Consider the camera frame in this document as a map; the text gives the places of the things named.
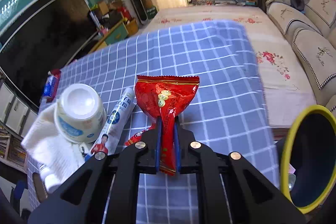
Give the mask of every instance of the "pink floral sheet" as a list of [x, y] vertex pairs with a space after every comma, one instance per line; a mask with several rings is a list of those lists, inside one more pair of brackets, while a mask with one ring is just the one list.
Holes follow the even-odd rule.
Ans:
[[316, 100], [290, 44], [261, 9], [233, 5], [163, 9], [144, 32], [218, 19], [231, 19], [244, 25], [259, 64], [269, 125], [289, 128], [299, 113], [316, 104]]

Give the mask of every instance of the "grid pattern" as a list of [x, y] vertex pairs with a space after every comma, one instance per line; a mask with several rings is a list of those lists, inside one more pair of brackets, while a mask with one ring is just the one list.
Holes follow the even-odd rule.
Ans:
[[[268, 126], [255, 53], [244, 27], [233, 21], [204, 21], [158, 30], [113, 44], [62, 69], [57, 96], [73, 83], [92, 86], [109, 114], [136, 75], [199, 75], [200, 86], [180, 115], [181, 125], [215, 152], [240, 152], [278, 186], [278, 159]], [[47, 107], [42, 103], [40, 109]], [[136, 132], [150, 126], [135, 107], [116, 152]], [[37, 172], [29, 159], [32, 207], [38, 205], [31, 182]], [[198, 223], [194, 175], [140, 175], [137, 223]]]

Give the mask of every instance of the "yellow-rimmed trash can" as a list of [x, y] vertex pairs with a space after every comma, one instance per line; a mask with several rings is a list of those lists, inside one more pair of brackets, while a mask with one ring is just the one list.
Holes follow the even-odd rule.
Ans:
[[[276, 146], [280, 190], [302, 213], [309, 213], [327, 197], [336, 179], [336, 119], [325, 107], [312, 105], [300, 113]], [[291, 191], [289, 164], [296, 176]]]

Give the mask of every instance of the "man in red shirt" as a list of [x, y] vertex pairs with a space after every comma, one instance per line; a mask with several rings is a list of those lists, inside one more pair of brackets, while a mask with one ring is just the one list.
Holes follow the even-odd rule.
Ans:
[[101, 143], [96, 143], [95, 146], [92, 148], [91, 150], [91, 154], [94, 155], [97, 152], [104, 152], [104, 153], [108, 153], [108, 149], [105, 147], [105, 143], [107, 142], [108, 139], [108, 135], [103, 134], [101, 137]]

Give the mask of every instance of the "sofa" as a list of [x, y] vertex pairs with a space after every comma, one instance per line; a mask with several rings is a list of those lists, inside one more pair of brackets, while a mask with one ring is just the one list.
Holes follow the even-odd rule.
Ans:
[[290, 0], [266, 0], [266, 14], [291, 45], [316, 102], [336, 116], [336, 1], [305, 0], [304, 13]]

